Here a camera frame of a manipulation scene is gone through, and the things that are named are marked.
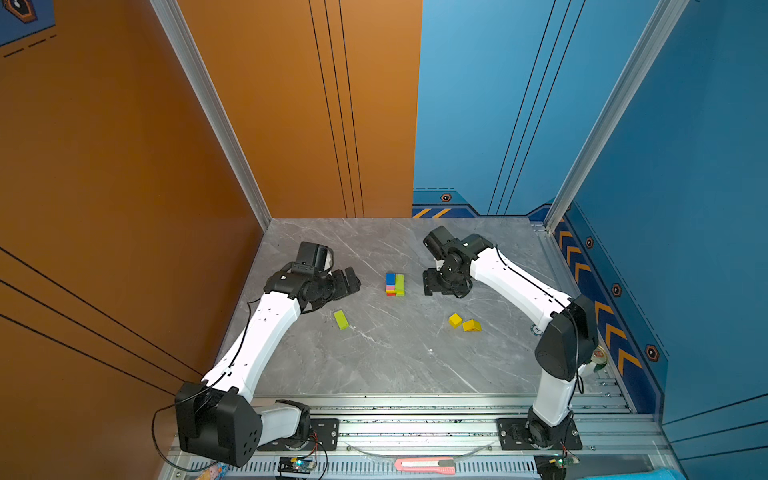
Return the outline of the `green block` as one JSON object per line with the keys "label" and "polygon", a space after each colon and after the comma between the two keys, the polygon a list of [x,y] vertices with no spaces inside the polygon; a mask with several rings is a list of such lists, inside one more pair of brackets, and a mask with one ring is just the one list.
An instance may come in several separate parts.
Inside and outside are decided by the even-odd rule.
{"label": "green block", "polygon": [[405,295],[405,275],[404,274],[395,275],[395,295],[396,296]]}
{"label": "green block", "polygon": [[333,317],[341,331],[346,330],[349,327],[349,321],[346,317],[346,314],[342,310],[335,311],[333,313]]}

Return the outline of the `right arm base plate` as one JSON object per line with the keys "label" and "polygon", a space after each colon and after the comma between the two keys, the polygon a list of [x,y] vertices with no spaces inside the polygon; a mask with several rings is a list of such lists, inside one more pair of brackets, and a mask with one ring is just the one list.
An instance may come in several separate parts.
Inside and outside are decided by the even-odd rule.
{"label": "right arm base plate", "polygon": [[504,451],[583,449],[580,433],[573,418],[551,427],[540,420],[499,418],[496,420],[498,439]]}

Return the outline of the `yellow cube block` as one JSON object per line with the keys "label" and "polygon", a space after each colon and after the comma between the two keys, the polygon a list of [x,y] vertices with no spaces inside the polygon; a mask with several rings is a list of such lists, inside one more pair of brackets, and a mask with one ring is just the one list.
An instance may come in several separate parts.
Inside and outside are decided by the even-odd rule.
{"label": "yellow cube block", "polygon": [[453,328],[457,328],[463,323],[463,319],[458,314],[451,315],[448,321]]}

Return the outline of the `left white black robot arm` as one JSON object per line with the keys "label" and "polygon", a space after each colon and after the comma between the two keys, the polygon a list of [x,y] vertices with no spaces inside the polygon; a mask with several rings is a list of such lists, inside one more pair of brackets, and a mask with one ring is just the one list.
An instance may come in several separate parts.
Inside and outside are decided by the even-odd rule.
{"label": "left white black robot arm", "polygon": [[279,399],[251,402],[282,337],[304,313],[359,292],[353,268],[307,273],[287,264],[269,278],[263,295],[225,356],[198,383],[186,382],[170,404],[182,451],[211,464],[245,465],[257,448],[276,440],[308,441],[307,405]]}

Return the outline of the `yellow wedge block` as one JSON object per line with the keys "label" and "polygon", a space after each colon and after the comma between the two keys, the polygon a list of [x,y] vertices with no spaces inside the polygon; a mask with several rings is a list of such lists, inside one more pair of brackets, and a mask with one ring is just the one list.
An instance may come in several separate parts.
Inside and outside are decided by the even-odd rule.
{"label": "yellow wedge block", "polygon": [[476,320],[468,320],[462,324],[465,332],[481,332],[482,325]]}

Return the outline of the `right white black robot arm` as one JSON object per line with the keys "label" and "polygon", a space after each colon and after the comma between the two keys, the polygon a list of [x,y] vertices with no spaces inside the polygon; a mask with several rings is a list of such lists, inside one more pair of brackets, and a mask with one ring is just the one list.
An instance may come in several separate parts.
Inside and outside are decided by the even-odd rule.
{"label": "right white black robot arm", "polygon": [[423,272],[424,294],[467,296],[475,283],[492,288],[525,314],[540,333],[534,350],[541,368],[537,396],[523,427],[526,443],[560,448],[573,438],[572,400],[583,379],[607,363],[600,351],[594,302],[571,296],[529,274],[486,238],[464,239],[438,227],[423,239],[436,266]]}

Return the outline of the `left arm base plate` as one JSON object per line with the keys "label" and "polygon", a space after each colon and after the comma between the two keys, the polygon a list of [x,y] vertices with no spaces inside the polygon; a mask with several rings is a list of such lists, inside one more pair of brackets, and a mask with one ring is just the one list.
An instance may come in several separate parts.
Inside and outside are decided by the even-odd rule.
{"label": "left arm base plate", "polygon": [[338,418],[312,418],[310,420],[307,440],[280,438],[259,446],[257,450],[260,452],[309,451],[315,447],[315,441],[318,440],[326,451],[335,451],[339,436],[339,425],[340,421]]}

